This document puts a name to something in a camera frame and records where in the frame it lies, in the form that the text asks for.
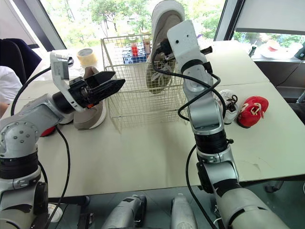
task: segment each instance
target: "white wire basket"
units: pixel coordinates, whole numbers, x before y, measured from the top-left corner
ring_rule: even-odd
[[[122,89],[108,98],[109,115],[119,131],[141,125],[183,121],[177,114],[186,102],[183,79],[158,75],[156,80],[148,81],[155,76],[152,65],[147,62],[150,41],[150,34],[101,39],[105,71],[115,71],[117,79],[126,80]],[[175,69],[174,61],[156,65],[160,69]]]

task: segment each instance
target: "gray floor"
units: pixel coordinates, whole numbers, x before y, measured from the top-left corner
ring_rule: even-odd
[[[265,184],[253,185],[249,187],[249,189],[260,197],[291,229],[305,229],[305,194],[302,190],[303,183],[304,182],[301,181],[284,182],[282,188],[273,194],[264,191],[263,186]],[[204,191],[200,191],[197,187],[193,187],[193,189],[211,219],[214,220],[215,215],[211,211],[210,204],[211,195],[206,194]],[[95,223],[91,228],[100,229],[112,209],[122,199],[132,194],[144,194],[147,197],[145,227],[170,228],[171,200],[177,193],[183,193],[191,203],[199,228],[209,229],[209,225],[195,201],[193,201],[187,187],[91,196],[89,211],[94,212],[96,216]],[[76,229],[79,212],[80,207],[73,205],[68,206],[62,221],[57,228]],[[55,223],[52,223],[50,228],[55,228],[55,225]]]

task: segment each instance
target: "red shoe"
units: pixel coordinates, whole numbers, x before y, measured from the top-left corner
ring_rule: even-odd
[[[237,123],[243,128],[250,128],[260,118],[264,118],[264,112],[266,112],[268,105],[268,100],[260,96],[252,96],[246,99],[238,115]]]
[[[53,134],[54,132],[55,132],[55,127],[52,126],[51,128],[46,129],[45,131],[43,131],[42,134],[41,134],[41,137],[49,136],[49,135]]]

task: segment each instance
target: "cable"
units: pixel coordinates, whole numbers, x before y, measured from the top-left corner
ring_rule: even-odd
[[[220,218],[215,219],[215,220],[214,220],[214,222],[213,222],[213,224],[215,225],[215,223],[216,223],[218,220],[220,220],[220,219],[221,219],[221,217],[220,217]]]
[[[66,205],[66,207],[64,208],[63,212],[62,212],[62,215],[61,215],[61,218],[59,219],[59,221],[57,222],[56,226],[54,229],[56,229],[59,225],[59,223],[61,222],[61,219],[63,218],[63,215],[65,214],[65,211],[67,209],[67,207],[69,206],[69,204]]]
[[[40,168],[41,168],[41,172],[42,172],[42,175],[43,175],[44,182],[45,182],[45,183],[48,183],[47,173],[46,173],[46,171],[44,170],[44,168],[43,168],[42,164],[40,163],[40,161],[38,161],[38,165],[39,165]]]
[[[20,88],[20,90],[18,91],[16,97],[14,98],[14,101],[11,105],[11,109],[10,109],[10,115],[13,116],[14,112],[15,112],[15,106],[17,103],[17,100],[19,99],[21,93],[28,87],[28,85],[34,81],[38,76],[46,73],[47,71],[49,71],[51,69],[51,67],[46,68],[45,70],[42,70],[40,73],[37,73],[36,75],[34,75],[32,78],[30,78],[27,82],[25,82],[25,84]]]
[[[70,150],[69,150],[69,144],[68,144],[68,141],[67,139],[65,138],[65,136],[62,134],[62,132],[59,130],[59,128],[57,127],[57,125],[55,126],[57,132],[59,133],[59,135],[62,137],[63,141],[65,142],[65,145],[66,145],[66,148],[67,148],[67,156],[68,156],[68,171],[67,171],[67,178],[66,178],[66,183],[65,183],[65,187],[63,188],[63,191],[62,191],[62,194],[61,194],[61,197],[60,199],[58,200],[58,203],[54,209],[54,211],[52,212],[51,216],[49,217],[48,219],[48,222],[46,224],[46,226],[44,227],[45,229],[48,228],[48,226],[50,225],[51,223],[51,220],[57,210],[57,208],[59,207],[59,205],[61,204],[61,201],[66,193],[66,190],[67,190],[67,186],[68,186],[68,183],[69,183],[69,177],[70,177],[70,166],[71,166],[71,158],[70,158]]]
[[[206,220],[208,221],[208,223],[210,224],[211,228],[212,229],[217,229],[217,227],[213,224],[213,222],[211,221],[210,217],[208,216],[208,214],[206,213],[206,211],[204,210],[204,208],[202,207],[201,203],[199,202],[198,198],[196,197],[196,195],[194,194],[193,190],[192,190],[192,187],[190,185],[190,180],[189,180],[189,163],[190,163],[190,159],[191,159],[191,156],[194,152],[194,150],[196,149],[196,145],[193,146],[193,148],[191,149],[188,157],[187,157],[187,160],[186,160],[186,166],[185,166],[185,177],[186,177],[186,184],[187,184],[187,187],[189,188],[190,190],[190,193],[192,195],[192,197],[194,198],[194,200],[196,201],[198,207],[200,208],[201,212],[203,213],[204,217],[206,218]]]
[[[295,67],[295,69],[293,69],[293,71],[287,76],[287,78],[286,78],[284,81],[282,81],[281,83],[279,83],[279,84],[278,84],[277,86],[275,86],[275,87],[278,87],[279,85],[285,83],[285,82],[289,79],[289,77],[296,71],[296,69],[300,66],[301,63],[302,63],[302,61],[300,61],[300,63]]]
[[[214,75],[213,73],[211,74],[211,76],[213,78],[215,78],[217,80],[216,83],[214,83],[212,86],[208,85],[207,83],[201,81],[201,80],[198,80],[196,78],[193,78],[193,77],[190,77],[190,76],[187,76],[187,75],[182,75],[182,74],[178,74],[178,73],[171,73],[171,72],[167,72],[167,71],[163,71],[163,70],[160,70],[156,67],[154,61],[155,61],[155,58],[156,58],[156,55],[157,55],[157,52],[154,53],[154,55],[152,56],[152,66],[153,66],[153,69],[156,71],[156,72],[159,72],[159,73],[163,73],[163,74],[166,74],[166,75],[171,75],[171,76],[177,76],[177,77],[180,77],[180,78],[183,78],[183,79],[186,79],[186,80],[191,80],[191,81],[194,81],[198,84],[201,84],[202,86],[205,86],[207,87],[207,89],[205,89],[202,93],[200,93],[198,96],[196,96],[195,98],[191,99],[189,102],[187,102],[186,104],[184,104],[182,107],[179,108],[178,110],[178,115],[179,117],[181,117],[182,119],[186,120],[186,121],[190,121],[189,118],[183,116],[181,114],[181,111],[188,107],[190,104],[192,104],[193,102],[195,102],[196,100],[198,100],[199,98],[201,98],[202,96],[204,96],[205,94],[209,93],[210,91],[214,92],[215,95],[220,99],[221,103],[222,103],[222,106],[223,106],[223,118],[225,116],[225,111],[226,111],[226,108],[225,108],[225,102],[224,102],[224,99],[222,98],[222,96],[218,93],[218,91],[215,90],[215,87],[220,83],[220,78],[216,75]]]

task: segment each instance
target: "shoelace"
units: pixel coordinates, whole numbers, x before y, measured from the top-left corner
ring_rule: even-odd
[[[164,65],[164,67],[163,67],[161,70],[163,70],[163,71],[170,71],[171,68],[170,68],[170,66],[168,65],[168,63],[166,63],[166,64]],[[165,83],[165,82],[166,82],[166,81],[165,81],[165,77],[168,77],[168,76],[165,75],[165,74],[160,74],[160,73],[158,73],[158,72],[155,72],[155,73],[152,75],[151,81],[155,81],[155,80],[158,79],[158,86],[159,86],[159,87],[165,87],[166,85],[171,85],[171,82],[172,82],[171,79],[172,79],[172,78],[170,78],[170,81],[169,81],[168,83]]]
[[[227,106],[226,106],[226,110],[229,110],[231,112],[235,111],[235,103],[237,103],[237,96],[234,94],[232,95],[231,98],[227,99],[228,102],[230,102]]]
[[[254,103],[254,105],[256,105],[258,108],[256,109],[256,110],[254,110],[256,107],[254,106],[254,107],[252,107],[251,108],[251,114],[253,114],[253,115],[257,115],[257,112],[259,112],[259,111],[261,111],[262,110],[262,105],[260,104],[260,103]]]

